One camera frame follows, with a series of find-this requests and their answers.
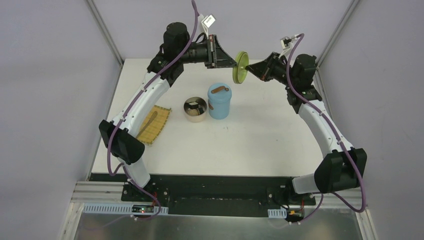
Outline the green round lid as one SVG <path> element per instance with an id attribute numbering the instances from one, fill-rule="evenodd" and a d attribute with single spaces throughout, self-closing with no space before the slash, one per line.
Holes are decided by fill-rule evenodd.
<path id="1" fill-rule="evenodd" d="M 236 66 L 232 68 L 232 79 L 235 84 L 242 84 L 246 79 L 249 65 L 249 55 L 245 51 L 240 51 L 236 56 Z"/>

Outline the blue round lid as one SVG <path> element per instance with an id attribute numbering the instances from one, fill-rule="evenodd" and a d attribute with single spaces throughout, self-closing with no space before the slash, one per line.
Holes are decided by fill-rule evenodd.
<path id="1" fill-rule="evenodd" d="M 232 90 L 227 84 L 217 82 L 209 87 L 207 97 L 213 103 L 226 103 L 232 98 Z"/>

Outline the sushi roll white black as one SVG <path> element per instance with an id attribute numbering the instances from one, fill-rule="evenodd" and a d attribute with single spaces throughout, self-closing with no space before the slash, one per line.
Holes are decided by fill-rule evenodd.
<path id="1" fill-rule="evenodd" d="M 199 103 L 198 102 L 189 102 L 189 103 L 187 103 L 187 109 L 188 110 L 190 110 L 190 109 L 197 110 L 198 107 L 199 107 Z"/>

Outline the beige round rice ball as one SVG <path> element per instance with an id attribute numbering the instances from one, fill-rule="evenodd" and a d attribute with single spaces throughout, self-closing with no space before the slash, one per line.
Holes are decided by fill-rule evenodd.
<path id="1" fill-rule="evenodd" d="M 189 109 L 187 115 L 191 117 L 196 117 L 199 115 L 199 112 L 196 109 Z"/>

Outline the metal tongs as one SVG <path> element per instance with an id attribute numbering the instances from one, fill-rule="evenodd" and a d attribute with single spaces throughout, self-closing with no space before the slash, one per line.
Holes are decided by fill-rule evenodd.
<path id="1" fill-rule="evenodd" d="M 158 112 L 154 111 L 152 113 L 152 115 L 150 116 L 149 120 L 147 121 L 147 123 L 141 128 L 141 130 L 139 131 L 139 133 L 137 134 L 136 138 L 139 138 L 142 133 L 150 126 L 150 124 L 155 120 L 155 118 L 157 117 Z"/>

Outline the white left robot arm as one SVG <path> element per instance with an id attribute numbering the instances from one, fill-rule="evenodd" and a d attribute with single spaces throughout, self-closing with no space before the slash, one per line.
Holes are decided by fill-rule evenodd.
<path id="1" fill-rule="evenodd" d="M 185 64 L 203 63 L 207 69 L 232 68 L 236 61 L 220 46 L 215 34 L 202 34 L 195 42 L 182 22 L 170 23 L 163 34 L 159 52 L 150 61 L 142 84 L 124 109 L 112 120 L 102 120 L 99 131 L 107 148 L 107 162 L 114 156 L 135 185 L 133 195 L 140 202 L 152 198 L 153 189 L 147 185 L 150 174 L 142 160 L 145 145 L 136 136 L 148 113 L 183 73 Z"/>

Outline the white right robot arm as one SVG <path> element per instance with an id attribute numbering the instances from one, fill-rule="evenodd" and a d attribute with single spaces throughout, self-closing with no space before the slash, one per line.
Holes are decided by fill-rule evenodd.
<path id="1" fill-rule="evenodd" d="M 265 60 L 249 64 L 246 70 L 263 82 L 276 80 L 286 86 L 287 100 L 309 127 L 323 160 L 314 173 L 294 177 L 284 190 L 284 200 L 296 205 L 306 193 L 333 193 L 360 186 L 367 162 L 362 148 L 347 141 L 327 114 L 322 97 L 312 84 L 316 56 L 300 54 L 289 65 L 273 52 Z"/>

